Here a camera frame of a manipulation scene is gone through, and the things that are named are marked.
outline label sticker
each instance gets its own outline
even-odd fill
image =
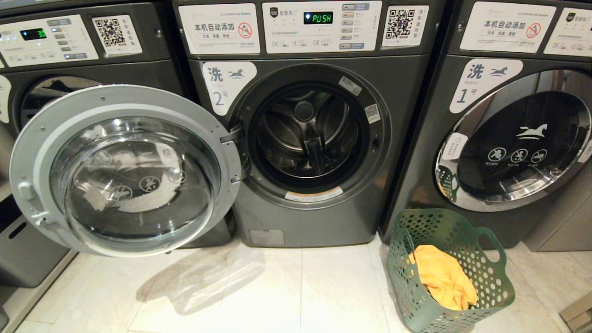
[[[469,137],[462,133],[452,133],[446,142],[441,158],[458,159],[461,157],[462,148],[464,148],[468,139]]]
[[[376,123],[378,120],[380,120],[380,112],[378,112],[378,105],[376,103],[364,108],[364,111],[366,111],[368,124]]]
[[[223,116],[240,91],[257,75],[257,67],[248,61],[205,62],[201,66],[212,109]]]
[[[543,53],[592,57],[592,10],[564,8]]]
[[[6,76],[0,75],[0,121],[8,124],[10,121],[8,114],[8,96],[10,95],[10,89],[12,85]]]
[[[461,49],[536,53],[554,13],[553,6],[476,2]]]
[[[346,88],[349,92],[356,96],[358,96],[360,92],[362,92],[362,87],[357,85],[352,80],[346,78],[345,76],[341,77],[341,80],[339,80],[339,85]]]
[[[286,192],[285,198],[297,202],[318,202],[335,198],[336,196],[339,196],[342,193],[343,190],[341,189],[341,187],[337,186],[332,190],[314,194],[301,194],[288,191]]]
[[[2,24],[0,31],[9,67],[99,59],[80,15]]]
[[[421,44],[429,9],[429,6],[389,6],[382,46]]]
[[[592,155],[592,140],[588,141],[588,144],[586,145],[586,148],[584,148],[582,155],[580,155],[580,158],[578,158],[578,162],[584,163],[588,160],[590,155]]]
[[[96,33],[107,56],[142,53],[142,47],[129,15],[95,17]]]
[[[472,59],[469,61],[450,103],[450,112],[463,112],[479,97],[522,71],[522,61],[510,59]]]
[[[382,1],[264,2],[262,9],[268,53],[376,48]]]
[[[192,55],[260,52],[255,4],[180,6],[179,14]]]

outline yellow towel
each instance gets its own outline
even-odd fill
[[[419,278],[442,306],[452,310],[466,310],[477,303],[475,287],[462,271],[458,260],[433,245],[419,245],[415,249]]]

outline laundry basket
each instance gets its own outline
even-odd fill
[[[500,253],[490,261],[478,244],[489,237]],[[434,245],[455,257],[479,297],[468,310],[451,310],[425,289],[417,264],[408,255],[418,245]],[[474,228],[464,217],[446,209],[406,209],[397,215],[388,251],[387,270],[405,324],[415,333],[459,332],[514,302],[514,287],[506,276],[506,253],[491,230]]]

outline washing machine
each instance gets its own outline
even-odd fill
[[[456,2],[383,240],[442,207],[515,246],[590,159],[591,57],[589,2]]]
[[[238,141],[249,246],[375,235],[442,1],[203,1],[173,6],[204,107]]]
[[[102,255],[229,241],[233,220],[214,214],[215,198],[200,190],[211,185],[205,174],[222,171],[198,166],[215,156],[191,138],[210,115],[186,106],[194,89],[176,57],[170,3],[21,5],[2,3],[0,120],[17,138],[10,180],[27,219],[66,247]],[[168,104],[147,106],[160,95]],[[160,117],[183,105],[184,118]],[[200,112],[206,120],[188,129]]]

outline red prohibition sign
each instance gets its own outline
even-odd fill
[[[535,38],[536,35],[538,35],[541,31],[541,26],[538,23],[533,23],[530,26],[528,26],[528,29],[526,29],[526,37],[528,38]]]
[[[253,34],[253,30],[251,30],[251,26],[247,22],[242,22],[239,24],[239,35],[243,38],[249,38]]]

